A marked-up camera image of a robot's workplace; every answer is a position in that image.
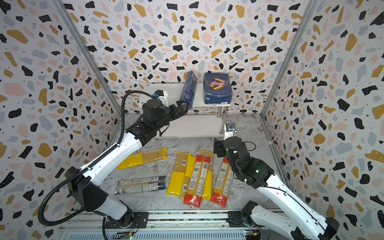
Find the blue Barilla spaghetti box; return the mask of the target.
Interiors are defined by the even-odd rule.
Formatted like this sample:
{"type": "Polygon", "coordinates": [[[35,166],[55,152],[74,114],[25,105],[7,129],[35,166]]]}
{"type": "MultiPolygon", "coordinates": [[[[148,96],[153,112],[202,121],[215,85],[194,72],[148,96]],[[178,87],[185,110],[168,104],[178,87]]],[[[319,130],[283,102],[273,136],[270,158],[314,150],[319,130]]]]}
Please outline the blue Barilla spaghetti box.
{"type": "Polygon", "coordinates": [[[180,101],[187,106],[187,110],[191,110],[193,108],[197,81],[198,79],[195,73],[193,71],[189,71],[180,96],[180,101]]]}

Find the blue Barilla penne box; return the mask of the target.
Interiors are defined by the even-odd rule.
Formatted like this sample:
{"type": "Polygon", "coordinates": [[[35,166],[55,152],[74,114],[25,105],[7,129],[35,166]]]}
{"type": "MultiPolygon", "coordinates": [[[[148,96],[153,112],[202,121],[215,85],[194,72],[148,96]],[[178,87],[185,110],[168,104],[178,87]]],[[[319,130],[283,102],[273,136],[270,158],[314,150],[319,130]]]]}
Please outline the blue Barilla penne box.
{"type": "Polygon", "coordinates": [[[204,102],[207,105],[230,104],[233,91],[228,74],[204,74],[204,102]]]}

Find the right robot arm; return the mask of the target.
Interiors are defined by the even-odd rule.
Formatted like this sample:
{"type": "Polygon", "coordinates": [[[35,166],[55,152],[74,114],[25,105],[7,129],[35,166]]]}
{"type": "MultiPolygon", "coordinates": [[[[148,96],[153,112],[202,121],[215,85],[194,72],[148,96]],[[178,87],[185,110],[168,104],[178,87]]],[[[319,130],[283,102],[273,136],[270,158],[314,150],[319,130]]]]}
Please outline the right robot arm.
{"type": "Polygon", "coordinates": [[[250,155],[241,138],[214,139],[214,154],[229,162],[236,179],[267,196],[286,214],[283,217],[248,201],[239,217],[229,218],[229,223],[264,226],[289,240],[330,240],[336,236],[339,222],[322,216],[297,197],[270,166],[250,155]]]}

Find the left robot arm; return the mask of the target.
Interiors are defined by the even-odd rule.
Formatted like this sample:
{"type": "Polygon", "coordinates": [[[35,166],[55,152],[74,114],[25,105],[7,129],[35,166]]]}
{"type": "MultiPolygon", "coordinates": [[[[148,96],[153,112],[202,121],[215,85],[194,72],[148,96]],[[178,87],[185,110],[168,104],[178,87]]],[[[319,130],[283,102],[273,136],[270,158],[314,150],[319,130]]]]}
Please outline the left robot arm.
{"type": "Polygon", "coordinates": [[[114,196],[100,188],[105,178],[128,156],[145,146],[151,139],[161,134],[170,122],[184,116],[188,104],[177,101],[168,107],[158,99],[150,99],[143,104],[143,113],[128,128],[118,142],[108,148],[99,161],[93,160],[81,168],[71,167],[67,171],[68,188],[72,197],[86,212],[97,212],[117,221],[122,228],[133,221],[133,211],[114,196]]]}

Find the white two-tier shelf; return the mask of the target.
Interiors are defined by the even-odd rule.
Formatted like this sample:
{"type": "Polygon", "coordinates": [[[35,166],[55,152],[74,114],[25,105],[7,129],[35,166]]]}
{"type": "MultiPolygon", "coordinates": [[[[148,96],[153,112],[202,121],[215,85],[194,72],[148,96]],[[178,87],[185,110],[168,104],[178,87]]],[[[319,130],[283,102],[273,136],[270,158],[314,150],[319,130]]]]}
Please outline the white two-tier shelf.
{"type": "MultiPolygon", "coordinates": [[[[175,104],[179,100],[184,84],[146,84],[144,91],[154,94],[157,90],[168,93],[168,104],[175,104]]],[[[193,111],[170,123],[170,127],[162,135],[163,138],[200,138],[224,136],[227,111],[230,104],[206,105],[204,102],[204,85],[198,83],[196,87],[194,108],[213,107],[213,114],[195,114],[193,111]]]]}

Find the red-end spaghetti bag right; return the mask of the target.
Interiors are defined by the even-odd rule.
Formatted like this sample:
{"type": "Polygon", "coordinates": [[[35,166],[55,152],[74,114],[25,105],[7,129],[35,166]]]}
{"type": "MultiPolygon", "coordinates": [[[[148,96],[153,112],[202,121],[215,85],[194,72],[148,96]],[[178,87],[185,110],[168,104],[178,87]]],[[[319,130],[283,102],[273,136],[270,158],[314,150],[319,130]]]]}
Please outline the red-end spaghetti bag right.
{"type": "Polygon", "coordinates": [[[223,162],[218,173],[216,184],[211,197],[211,202],[225,208],[233,181],[233,170],[227,158],[223,158],[223,162]]]}

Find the red-end spaghetti bag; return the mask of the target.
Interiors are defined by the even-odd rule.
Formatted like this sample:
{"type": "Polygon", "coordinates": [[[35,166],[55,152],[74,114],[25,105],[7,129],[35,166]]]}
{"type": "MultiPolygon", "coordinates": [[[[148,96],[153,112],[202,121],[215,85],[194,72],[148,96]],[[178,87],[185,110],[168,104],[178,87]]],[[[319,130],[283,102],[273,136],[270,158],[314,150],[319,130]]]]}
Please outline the red-end spaghetti bag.
{"type": "Polygon", "coordinates": [[[218,173],[216,184],[211,197],[211,202],[225,208],[233,181],[233,170],[227,158],[223,158],[223,162],[218,173]]]}
{"type": "Polygon", "coordinates": [[[210,161],[209,157],[197,156],[184,204],[200,208],[210,161]]]}

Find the yellow spaghetti bag behind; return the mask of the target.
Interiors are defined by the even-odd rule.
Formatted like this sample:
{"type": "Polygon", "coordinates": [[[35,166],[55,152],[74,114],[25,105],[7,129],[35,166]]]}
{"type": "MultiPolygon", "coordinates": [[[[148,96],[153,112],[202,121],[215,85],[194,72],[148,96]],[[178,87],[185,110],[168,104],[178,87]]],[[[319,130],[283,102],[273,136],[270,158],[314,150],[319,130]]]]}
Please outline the yellow spaghetti bag behind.
{"type": "Polygon", "coordinates": [[[187,156],[187,165],[179,196],[185,204],[198,208],[202,200],[210,200],[213,178],[212,151],[202,150],[200,155],[187,156]]]}

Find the yellow spaghetti bag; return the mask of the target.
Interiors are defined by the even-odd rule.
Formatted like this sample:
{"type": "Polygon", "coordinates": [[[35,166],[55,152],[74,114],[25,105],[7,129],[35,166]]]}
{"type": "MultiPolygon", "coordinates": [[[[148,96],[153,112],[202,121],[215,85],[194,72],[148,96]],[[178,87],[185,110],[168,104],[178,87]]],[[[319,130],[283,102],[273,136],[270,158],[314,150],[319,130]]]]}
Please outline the yellow spaghetti bag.
{"type": "Polygon", "coordinates": [[[174,164],[174,169],[171,174],[171,179],[168,185],[168,189],[166,191],[167,195],[174,195],[177,197],[181,196],[188,163],[188,157],[190,155],[191,154],[189,153],[178,152],[174,164]]]}
{"type": "Polygon", "coordinates": [[[212,151],[202,150],[200,155],[187,156],[187,165],[179,196],[185,204],[198,208],[202,200],[210,200],[213,178],[212,151]]]}
{"type": "Polygon", "coordinates": [[[167,147],[155,149],[151,151],[132,154],[123,160],[118,166],[118,170],[137,167],[148,163],[153,163],[167,159],[167,147]]]}

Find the yellow spaghetti bag left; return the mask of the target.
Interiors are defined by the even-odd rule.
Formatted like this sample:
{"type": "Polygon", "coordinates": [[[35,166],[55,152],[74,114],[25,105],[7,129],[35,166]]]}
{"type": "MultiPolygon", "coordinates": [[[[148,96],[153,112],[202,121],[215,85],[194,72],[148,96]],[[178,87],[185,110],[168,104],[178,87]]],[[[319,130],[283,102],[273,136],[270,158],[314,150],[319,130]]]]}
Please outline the yellow spaghetti bag left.
{"type": "Polygon", "coordinates": [[[118,170],[137,167],[148,163],[153,163],[167,159],[167,147],[155,149],[151,151],[132,154],[123,160],[118,166],[118,170]]]}

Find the red-end spaghetti bag centre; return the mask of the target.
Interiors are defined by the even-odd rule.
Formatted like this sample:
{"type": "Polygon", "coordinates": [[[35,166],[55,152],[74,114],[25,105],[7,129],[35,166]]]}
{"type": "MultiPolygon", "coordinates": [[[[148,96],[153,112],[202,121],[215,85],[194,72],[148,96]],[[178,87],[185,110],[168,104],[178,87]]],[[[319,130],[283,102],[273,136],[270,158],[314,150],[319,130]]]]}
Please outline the red-end spaghetti bag centre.
{"type": "Polygon", "coordinates": [[[184,204],[200,208],[210,161],[209,157],[197,156],[184,204]]]}

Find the clear blue-end spaghetti bag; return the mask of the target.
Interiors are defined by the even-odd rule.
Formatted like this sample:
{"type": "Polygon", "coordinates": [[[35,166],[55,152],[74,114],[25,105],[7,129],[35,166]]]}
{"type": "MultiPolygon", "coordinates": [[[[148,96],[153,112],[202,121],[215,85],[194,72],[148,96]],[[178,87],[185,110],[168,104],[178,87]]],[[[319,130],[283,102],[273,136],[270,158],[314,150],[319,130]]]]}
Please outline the clear blue-end spaghetti bag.
{"type": "Polygon", "coordinates": [[[138,179],[124,179],[118,181],[115,195],[135,194],[143,192],[153,192],[165,190],[165,180],[167,176],[154,176],[138,179]]]}

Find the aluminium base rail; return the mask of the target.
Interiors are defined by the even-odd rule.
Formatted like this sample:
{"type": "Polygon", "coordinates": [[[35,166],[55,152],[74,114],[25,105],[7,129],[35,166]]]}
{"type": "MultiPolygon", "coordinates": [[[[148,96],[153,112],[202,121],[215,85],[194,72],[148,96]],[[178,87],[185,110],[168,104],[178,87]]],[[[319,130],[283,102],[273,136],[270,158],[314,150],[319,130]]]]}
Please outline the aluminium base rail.
{"type": "Polygon", "coordinates": [[[59,226],[59,240],[291,240],[297,225],[281,210],[261,209],[254,226],[239,210],[135,211],[133,226],[118,228],[93,213],[59,226]]]}

